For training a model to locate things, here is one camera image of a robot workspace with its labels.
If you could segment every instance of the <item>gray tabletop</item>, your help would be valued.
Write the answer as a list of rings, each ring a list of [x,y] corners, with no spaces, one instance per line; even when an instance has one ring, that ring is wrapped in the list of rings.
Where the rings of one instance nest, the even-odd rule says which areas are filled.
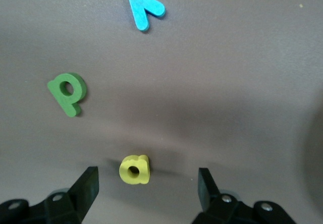
[[[99,166],[84,223],[191,223],[197,172],[246,204],[323,223],[323,0],[0,0],[0,203],[42,201]],[[69,118],[46,84],[78,73]],[[131,154],[147,185],[122,182]]]

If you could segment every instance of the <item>green letter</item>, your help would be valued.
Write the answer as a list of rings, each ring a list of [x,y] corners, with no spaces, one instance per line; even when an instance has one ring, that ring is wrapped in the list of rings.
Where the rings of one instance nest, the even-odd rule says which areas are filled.
[[[70,83],[74,92],[71,94],[66,89],[66,83]],[[83,79],[76,73],[58,75],[47,84],[48,89],[69,117],[74,117],[81,112],[78,101],[86,95],[86,85]]]

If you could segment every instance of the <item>gray surface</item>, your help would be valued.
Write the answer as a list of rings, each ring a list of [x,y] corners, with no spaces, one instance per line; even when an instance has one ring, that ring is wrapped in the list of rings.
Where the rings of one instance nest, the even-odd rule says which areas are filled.
[[[0,0],[0,202],[98,165],[84,223],[190,223],[204,166],[246,204],[323,223],[323,0],[160,1],[143,34],[128,0]],[[73,119],[46,87],[64,72],[89,91]],[[130,154],[148,185],[119,178]]]

